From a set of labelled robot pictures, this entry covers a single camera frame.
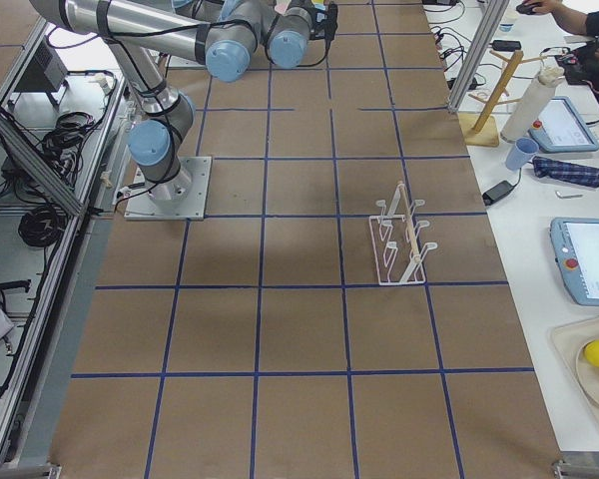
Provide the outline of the person hand on mouse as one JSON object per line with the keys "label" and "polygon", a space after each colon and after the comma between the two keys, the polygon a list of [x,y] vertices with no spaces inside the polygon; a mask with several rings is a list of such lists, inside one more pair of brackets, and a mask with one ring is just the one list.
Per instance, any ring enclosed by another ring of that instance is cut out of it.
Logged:
{"label": "person hand on mouse", "polygon": [[528,4],[532,6],[532,12],[536,15],[558,13],[564,7],[560,0],[535,0],[528,1]]}

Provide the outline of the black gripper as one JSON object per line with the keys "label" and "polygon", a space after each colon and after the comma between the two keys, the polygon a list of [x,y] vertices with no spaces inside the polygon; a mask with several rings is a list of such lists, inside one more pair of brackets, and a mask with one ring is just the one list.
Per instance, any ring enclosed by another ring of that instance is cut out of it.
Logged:
{"label": "black gripper", "polygon": [[335,2],[315,2],[309,8],[311,40],[333,41],[338,24],[338,5]]}

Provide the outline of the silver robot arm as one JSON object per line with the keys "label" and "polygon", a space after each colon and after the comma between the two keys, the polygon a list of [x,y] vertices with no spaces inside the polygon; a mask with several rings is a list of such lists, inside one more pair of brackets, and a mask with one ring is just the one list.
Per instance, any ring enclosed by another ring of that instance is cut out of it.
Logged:
{"label": "silver robot arm", "polygon": [[192,176],[178,149],[195,107],[171,86],[151,54],[192,60],[226,83],[241,78],[257,49],[283,69],[300,65],[311,40],[331,43],[337,29],[333,1],[292,1],[278,11],[270,1],[172,1],[163,10],[142,1],[35,1],[54,25],[93,33],[110,48],[146,116],[128,138],[133,160],[155,202],[183,198]]}

